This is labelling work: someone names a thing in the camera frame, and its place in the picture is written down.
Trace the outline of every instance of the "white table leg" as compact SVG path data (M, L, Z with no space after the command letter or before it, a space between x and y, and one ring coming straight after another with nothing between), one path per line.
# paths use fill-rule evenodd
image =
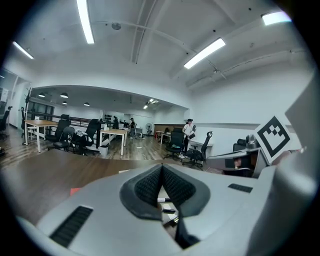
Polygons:
M121 140L121 156L124 154L124 140L125 140L125 135L122 134L122 140Z
M99 152L100 152L100 154L101 154L101 149L100 149L100 147L102 146L102 135L103 135L103 133L100 132L100 144L99 144Z
M39 137L39 126L36 127L36 142L38 144L38 152L41 152L40 148L40 137Z
M124 134L124 146L126 146L126 142L127 142L127 132Z
M28 145L28 128L27 128L26 122L24 122L24 137L25 137L25 144Z

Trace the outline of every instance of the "standing person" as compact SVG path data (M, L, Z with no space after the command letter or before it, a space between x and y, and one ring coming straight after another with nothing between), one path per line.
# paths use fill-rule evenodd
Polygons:
M135 136L135 126L136 126L136 123L135 123L134 119L131 118L129 121L130 139L133 139L133 137Z
M184 137L183 137L183 142L182 142L182 147L181 147L181 152L179 155L179 158L186 158L186 153L188 150L188 143L189 143L189 136L192 132L192 121L193 119L188 119L187 123L185 124L185 126L182 129L182 132L184 133Z

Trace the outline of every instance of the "white shirt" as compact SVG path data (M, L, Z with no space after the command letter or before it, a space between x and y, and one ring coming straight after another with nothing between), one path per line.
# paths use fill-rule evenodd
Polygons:
M188 135L188 136L190 136L190 134L191 134L191 132L192 132L192 125L189 125L188 123L183 127L183 129L185 129L185 131L184 131L184 137L183 138L185 138L186 137L186 134Z

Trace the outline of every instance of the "wooden floor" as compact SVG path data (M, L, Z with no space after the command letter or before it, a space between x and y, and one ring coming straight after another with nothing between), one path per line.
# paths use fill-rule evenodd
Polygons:
M39 155L47 151L48 147L52 146L52 142L40 138L41 152L38 152L37 138L34 136L32 141L29 140L29 145L22 145L23 138L21 138L21 130L8 127L8 136L0 140L0 147L5 149L5 155L0 157L0 165L2 168L7 168L18 164L20 161ZM133 138L126 141L126 146L121 156L121 136L116 137L111 141L108 148L107 159L115 160L161 160L167 155L166 145L160 145L156 142L153 136L145 136L145 139ZM88 153L89 157L101 158L99 152ZM175 160L177 164L181 165L181 161Z

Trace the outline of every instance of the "standing fan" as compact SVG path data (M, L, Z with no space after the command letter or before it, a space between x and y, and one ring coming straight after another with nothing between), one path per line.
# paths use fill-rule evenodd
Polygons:
M147 129L147 131L146 131L146 135L151 135L152 134L152 124L151 123L147 123L146 125L145 125L145 128Z

